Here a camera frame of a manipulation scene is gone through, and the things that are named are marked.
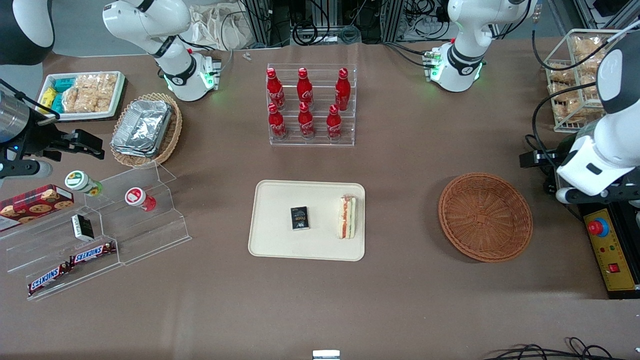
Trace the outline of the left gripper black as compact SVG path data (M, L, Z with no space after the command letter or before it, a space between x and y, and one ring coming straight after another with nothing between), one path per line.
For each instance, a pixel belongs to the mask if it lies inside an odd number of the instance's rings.
M546 157L542 150L531 150L519 155L519 167L530 169L534 167L552 166L558 167L563 164L570 152L570 145L557 145L555 148L546 149Z

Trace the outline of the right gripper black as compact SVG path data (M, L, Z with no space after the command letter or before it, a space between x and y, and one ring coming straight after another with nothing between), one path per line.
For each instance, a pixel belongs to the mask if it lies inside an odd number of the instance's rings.
M85 154L98 160L105 159L105 151L100 147L101 139L85 130L73 130L61 136L62 132L57 129L55 117L41 116L21 116L17 125L20 132L17 133L17 158L23 157L44 157L54 162L62 159L62 153ZM67 141L70 145L60 146L60 150L54 145L61 140Z

